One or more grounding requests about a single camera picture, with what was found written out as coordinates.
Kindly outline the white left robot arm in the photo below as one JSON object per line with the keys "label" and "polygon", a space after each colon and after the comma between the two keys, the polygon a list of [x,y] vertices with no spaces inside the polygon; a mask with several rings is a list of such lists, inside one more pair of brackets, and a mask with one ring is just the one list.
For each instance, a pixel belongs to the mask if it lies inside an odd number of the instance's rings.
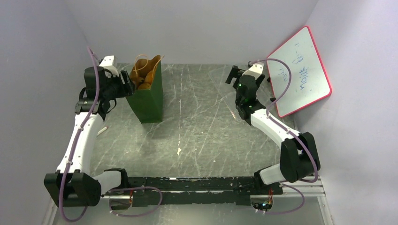
{"label": "white left robot arm", "polygon": [[110,190],[118,195],[129,191],[130,182],[125,169],[106,169],[90,176],[90,160],[98,132],[113,107],[111,101],[131,96],[135,84],[127,71],[118,71],[113,55],[106,56],[97,67],[84,71],[85,87],[79,93],[75,107],[74,130],[66,153],[54,173],[44,178],[44,186],[56,206],[96,206]]}

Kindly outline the green paper bag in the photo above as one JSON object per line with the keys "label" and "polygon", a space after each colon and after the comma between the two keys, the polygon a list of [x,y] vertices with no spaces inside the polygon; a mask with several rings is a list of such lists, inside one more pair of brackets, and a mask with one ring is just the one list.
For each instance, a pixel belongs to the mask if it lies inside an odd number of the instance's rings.
{"label": "green paper bag", "polygon": [[[162,59],[160,55],[152,59],[148,59],[143,54],[139,55],[130,73],[130,78],[137,88],[135,93],[126,99],[142,124],[160,123],[163,119]],[[143,80],[153,80],[150,90],[138,90]]]}

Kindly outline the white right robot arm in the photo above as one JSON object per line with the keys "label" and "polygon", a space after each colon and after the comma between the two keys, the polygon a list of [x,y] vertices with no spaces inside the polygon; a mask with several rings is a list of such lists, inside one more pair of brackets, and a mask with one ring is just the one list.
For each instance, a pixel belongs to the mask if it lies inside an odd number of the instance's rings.
{"label": "white right robot arm", "polygon": [[280,162],[260,169],[253,188],[265,194],[277,182],[306,182],[309,175],[318,175],[321,167],[314,136],[301,133],[283,124],[270,113],[270,107],[257,99],[257,91],[265,79],[263,64],[254,63],[247,70],[233,66],[226,78],[236,91],[235,108],[239,117],[259,129],[280,148]]}

